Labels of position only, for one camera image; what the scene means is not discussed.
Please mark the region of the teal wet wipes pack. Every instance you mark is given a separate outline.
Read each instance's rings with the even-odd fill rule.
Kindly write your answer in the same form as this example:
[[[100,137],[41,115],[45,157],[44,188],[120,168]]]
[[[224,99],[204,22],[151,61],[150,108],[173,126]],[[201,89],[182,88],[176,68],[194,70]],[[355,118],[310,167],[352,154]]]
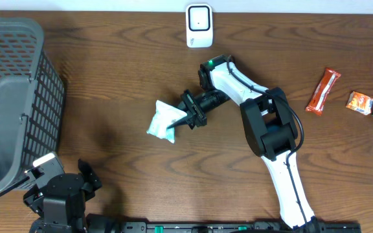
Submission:
[[[157,100],[155,103],[155,114],[147,130],[147,134],[159,139],[166,139],[174,144],[175,129],[169,128],[169,126],[186,116],[186,112]]]

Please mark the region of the red chocolate bar wrapper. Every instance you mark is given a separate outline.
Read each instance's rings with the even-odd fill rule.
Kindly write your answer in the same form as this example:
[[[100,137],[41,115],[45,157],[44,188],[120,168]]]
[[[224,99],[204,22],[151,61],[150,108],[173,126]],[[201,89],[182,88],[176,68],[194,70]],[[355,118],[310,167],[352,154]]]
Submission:
[[[318,116],[322,115],[327,96],[333,87],[334,83],[341,77],[341,74],[331,68],[325,68],[324,74],[318,83],[308,105],[305,110],[315,113]]]

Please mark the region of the orange snack packet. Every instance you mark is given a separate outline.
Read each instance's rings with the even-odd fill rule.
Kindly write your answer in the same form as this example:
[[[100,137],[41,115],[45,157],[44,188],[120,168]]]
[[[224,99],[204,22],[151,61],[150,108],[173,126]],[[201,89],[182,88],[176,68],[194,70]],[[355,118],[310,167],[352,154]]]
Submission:
[[[353,91],[348,99],[346,107],[363,115],[372,112],[373,98],[359,92]]]

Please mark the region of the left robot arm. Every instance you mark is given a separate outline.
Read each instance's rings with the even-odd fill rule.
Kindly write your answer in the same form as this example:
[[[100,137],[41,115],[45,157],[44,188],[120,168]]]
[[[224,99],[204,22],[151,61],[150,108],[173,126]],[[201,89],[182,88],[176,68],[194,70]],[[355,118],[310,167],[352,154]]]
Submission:
[[[87,162],[78,161],[79,173],[64,172],[55,153],[33,162],[26,176],[34,186],[23,196],[23,202],[39,215],[29,232],[79,233],[119,232],[119,224],[96,214],[85,214],[85,204],[102,187],[98,175]]]

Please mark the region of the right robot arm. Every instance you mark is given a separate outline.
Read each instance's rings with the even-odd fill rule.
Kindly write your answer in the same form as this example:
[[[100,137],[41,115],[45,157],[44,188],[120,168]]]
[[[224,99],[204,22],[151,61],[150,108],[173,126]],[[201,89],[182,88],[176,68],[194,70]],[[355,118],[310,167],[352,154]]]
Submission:
[[[186,117],[169,128],[205,126],[207,112],[228,100],[240,107],[245,138],[271,176],[280,205],[280,217],[294,232],[316,232],[318,223],[299,176],[296,152],[304,142],[300,118],[289,106],[283,90],[254,83],[235,66],[232,56],[221,55],[200,65],[204,93],[181,96],[178,108]]]

